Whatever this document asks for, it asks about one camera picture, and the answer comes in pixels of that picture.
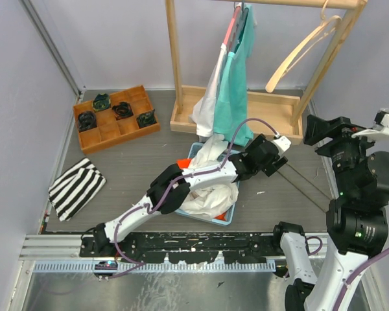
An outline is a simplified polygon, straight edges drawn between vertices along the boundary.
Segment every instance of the compartment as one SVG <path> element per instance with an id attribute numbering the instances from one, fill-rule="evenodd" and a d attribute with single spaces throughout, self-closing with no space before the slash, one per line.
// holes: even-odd
<path id="1" fill-rule="evenodd" d="M 109 123 L 115 123 L 115 114 L 112 111 L 111 108 L 108 108 L 107 110 L 96 112 L 97 116 L 97 126 L 103 126 L 105 124 Z"/>
<path id="2" fill-rule="evenodd" d="M 141 100 L 146 98 L 144 93 L 136 93 L 136 94 L 131 94 L 131 101 L 134 102 L 136 100 Z"/>
<path id="3" fill-rule="evenodd" d="M 117 125 L 121 135 L 130 134 L 139 129 L 135 115 L 127 119 L 118 120 Z"/>
<path id="4" fill-rule="evenodd" d="M 79 133 L 79 137 L 82 148 L 91 147 L 101 142 L 101 136 L 98 128 L 93 128 Z"/>
<path id="5" fill-rule="evenodd" d="M 73 106 L 73 115 L 75 116 L 75 121 L 78 120 L 78 116 L 85 111 L 93 111 L 92 109 L 92 101 L 90 102 L 83 102 L 82 104 L 78 104 Z"/>
<path id="6" fill-rule="evenodd" d="M 131 101 L 141 100 L 147 97 L 147 93 L 143 86 L 136 86 L 128 89 L 128 94 L 131 97 Z"/>
<path id="7" fill-rule="evenodd" d="M 98 129 L 102 141 L 106 141 L 108 139 L 113 139 L 120 136 L 118 125 L 116 122 L 99 126 Z"/>
<path id="8" fill-rule="evenodd" d="M 146 99 L 132 102 L 131 108 L 135 116 L 138 116 L 144 112 L 148 112 L 152 110 L 150 103 Z"/>
<path id="9" fill-rule="evenodd" d="M 128 91 L 121 91 L 110 95 L 111 98 L 111 107 L 118 105 L 120 102 L 131 102 L 131 96 L 128 94 Z"/>

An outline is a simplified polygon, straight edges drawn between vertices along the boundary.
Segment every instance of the black and white striped towel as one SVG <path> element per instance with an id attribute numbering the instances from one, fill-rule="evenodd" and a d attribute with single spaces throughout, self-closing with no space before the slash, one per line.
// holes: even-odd
<path id="1" fill-rule="evenodd" d="M 49 187 L 49 201 L 59 220 L 69 220 L 105 185 L 106 179 L 87 158 L 72 166 Z"/>

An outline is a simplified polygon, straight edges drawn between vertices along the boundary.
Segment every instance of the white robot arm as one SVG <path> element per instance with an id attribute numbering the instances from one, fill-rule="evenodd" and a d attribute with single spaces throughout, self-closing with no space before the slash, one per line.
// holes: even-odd
<path id="1" fill-rule="evenodd" d="M 288 161 L 283 154 L 290 145 L 291 142 L 285 136 L 268 141 L 261 134 L 244 152 L 227 155 L 217 165 L 183 170 L 177 164 L 169 166 L 151 183 L 147 193 L 135 207 L 116 219 L 95 227 L 93 235 L 97 253 L 112 254 L 113 243 L 122 241 L 131 231 L 152 217 L 174 212 L 191 191 L 246 180 L 259 171 L 271 176 Z"/>

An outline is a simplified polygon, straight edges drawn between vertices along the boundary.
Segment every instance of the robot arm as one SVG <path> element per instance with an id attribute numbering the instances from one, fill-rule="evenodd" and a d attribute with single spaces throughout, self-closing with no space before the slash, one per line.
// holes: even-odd
<path id="1" fill-rule="evenodd" d="M 351 284 L 346 281 L 382 251 L 388 236 L 384 208 L 389 202 L 389 152 L 366 155 L 366 151 L 374 140 L 389 137 L 389 109 L 378 112 L 372 129 L 345 117 L 325 121 L 309 115 L 304 143 L 314 145 L 326 137 L 332 140 L 316 153 L 331 158 L 340 196 L 331 200 L 326 213 L 329 238 L 318 279 L 305 249 L 303 228 L 283 222 L 274 228 L 275 243 L 294 280 L 285 295 L 287 311 L 347 310 L 364 271 Z"/>
<path id="2" fill-rule="evenodd" d="M 110 222 L 95 227 L 93 235 L 97 253 L 112 254 L 115 252 L 112 245 L 114 242 L 122 241 L 147 220 L 174 212 L 191 191 L 246 180 L 259 171 L 271 176 L 288 161 L 283 154 L 290 145 L 291 142 L 285 136 L 268 141 L 261 134 L 245 151 L 230 155 L 217 165 L 183 170 L 177 164 L 169 166 L 150 184 L 147 193 L 134 208 Z"/>

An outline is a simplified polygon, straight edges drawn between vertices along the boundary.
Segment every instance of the clothes hanger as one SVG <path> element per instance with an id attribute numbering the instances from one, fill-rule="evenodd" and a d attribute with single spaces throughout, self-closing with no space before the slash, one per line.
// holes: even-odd
<path id="1" fill-rule="evenodd" d="M 229 23 L 228 30 L 226 31 L 225 39 L 223 40 L 223 44 L 228 46 L 229 38 L 231 34 L 233 33 L 233 26 L 235 26 L 235 22 L 237 21 L 237 18 L 239 16 L 239 12 L 241 11 L 241 8 L 239 6 L 235 6 L 235 2 L 233 3 L 233 16 L 231 19 L 231 22 Z"/>
<path id="2" fill-rule="evenodd" d="M 234 39 L 232 40 L 232 43 L 230 45 L 230 52 L 235 53 L 237 50 L 237 47 L 239 46 L 240 41 L 242 40 L 242 35 L 243 35 L 244 29 L 245 29 L 245 23 L 246 23 L 246 18 L 248 17 L 248 13 L 249 13 L 248 8 L 244 8 L 242 10 L 242 14 L 241 14 L 241 17 L 239 19 L 238 28 L 237 28 L 236 33 L 234 35 Z"/>
<path id="3" fill-rule="evenodd" d="M 285 58 L 281 63 L 275 73 L 272 75 L 271 79 L 265 86 L 265 90 L 269 93 L 272 93 L 278 82 L 306 55 L 318 42 L 322 41 L 328 35 L 336 31 L 338 24 L 341 22 L 342 18 L 338 15 L 334 15 L 329 19 L 325 19 L 325 8 L 329 0 L 325 0 L 322 11 L 321 11 L 321 20 L 320 26 L 315 28 L 297 47 L 292 50 L 292 52 Z M 292 63 L 292 61 L 297 57 L 301 50 L 311 41 L 315 40 L 308 48 L 305 50 L 297 60 Z"/>

